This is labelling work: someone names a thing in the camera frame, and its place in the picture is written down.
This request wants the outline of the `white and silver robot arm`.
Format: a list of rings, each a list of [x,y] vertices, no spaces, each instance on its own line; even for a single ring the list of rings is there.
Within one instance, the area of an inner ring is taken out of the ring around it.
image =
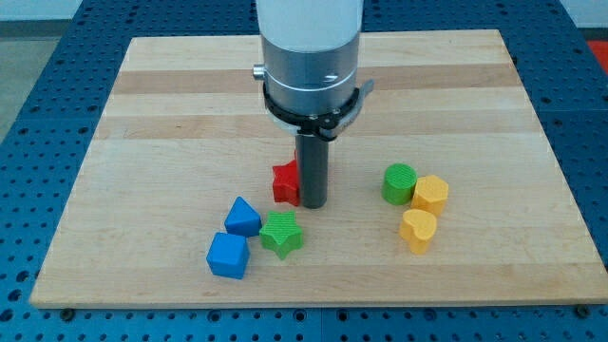
[[[331,140],[357,117],[363,0],[257,0],[267,110],[288,130]]]

